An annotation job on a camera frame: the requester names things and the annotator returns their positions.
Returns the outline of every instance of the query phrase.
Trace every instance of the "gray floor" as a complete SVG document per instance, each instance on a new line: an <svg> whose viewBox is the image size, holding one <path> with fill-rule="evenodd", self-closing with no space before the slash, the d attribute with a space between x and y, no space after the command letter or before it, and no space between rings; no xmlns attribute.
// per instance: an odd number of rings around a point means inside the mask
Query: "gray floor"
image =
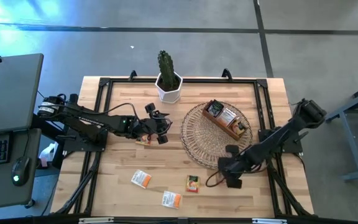
<svg viewBox="0 0 358 224"><path fill-rule="evenodd" d="M259 0L266 29L358 30L355 0ZM0 23L48 26L258 28L252 0L0 0ZM314 99L325 110L358 90L358 35L267 35L274 77L292 103ZM172 54L186 76L266 77L259 34L50 32L0 30L0 55L45 54L39 90L78 93L85 75L157 75L157 54ZM302 140L315 213L358 221L358 180L341 124L334 120ZM0 218L40 215L55 176L38 177L37 207L0 208Z"/></svg>

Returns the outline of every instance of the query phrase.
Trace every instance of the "white pot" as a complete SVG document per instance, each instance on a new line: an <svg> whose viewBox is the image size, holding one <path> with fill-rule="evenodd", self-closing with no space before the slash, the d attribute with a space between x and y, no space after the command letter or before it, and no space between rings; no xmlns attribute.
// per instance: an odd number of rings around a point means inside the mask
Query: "white pot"
<svg viewBox="0 0 358 224"><path fill-rule="evenodd" d="M158 85L158 81L160 80L161 77L161 73L159 73L158 77L157 77L157 81L155 81L155 86L157 87L158 90L158 94L160 95L160 100L162 103L176 103L179 99L180 99L180 90L181 90L181 85L183 83L183 79L182 77L180 77L176 72L174 72L174 74L179 78L180 80L180 84L179 84L179 88L177 90L173 90L173 91L163 91Z"/></svg>

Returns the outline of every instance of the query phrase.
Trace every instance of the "wooden tabletop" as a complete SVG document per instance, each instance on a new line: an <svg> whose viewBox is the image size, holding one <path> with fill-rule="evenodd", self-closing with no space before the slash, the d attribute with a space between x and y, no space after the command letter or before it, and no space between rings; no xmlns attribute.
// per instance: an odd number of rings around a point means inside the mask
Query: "wooden tabletop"
<svg viewBox="0 0 358 224"><path fill-rule="evenodd" d="M79 105L94 108L99 78L84 77ZM267 80L275 124L282 126L291 118L284 81L282 78ZM260 92L264 104L264 95L262 90ZM167 134L169 142L162 145L158 145L154 139L151 146L142 146L135 144L134 140L109 133L106 151L102 154L99 167L92 216L273 217L266 171L242 175L241 189L229 189L225 183L208 188L205 187L205 180L215 170L198 165L183 149L180 141L183 118L192 107L212 99L225 101L241 110L250 122L254 142L258 141L257 131L260 127L252 85L184 83L180 100L174 105L168 105L160 102L154 83L115 83L110 108L131 102L135 105L139 117L146 118L148 116L144 106L154 103L157 110L170 113L169 118L173 124ZM113 114L124 115L133 112L130 106L123 106L110 112L110 115ZM83 152L75 152L63 161L51 212L61 208L77 187L83 158ZM282 160L289 189L302 206L313 213L302 163L291 154L284 154ZM137 169L152 176L146 189L131 183ZM187 175L200 177L201 188L198 194L185 192ZM179 209L161 205L164 190L182 195ZM281 190L277 192L280 208L284 211ZM85 190L82 208L85 207L87 196L88 188Z"/></svg>

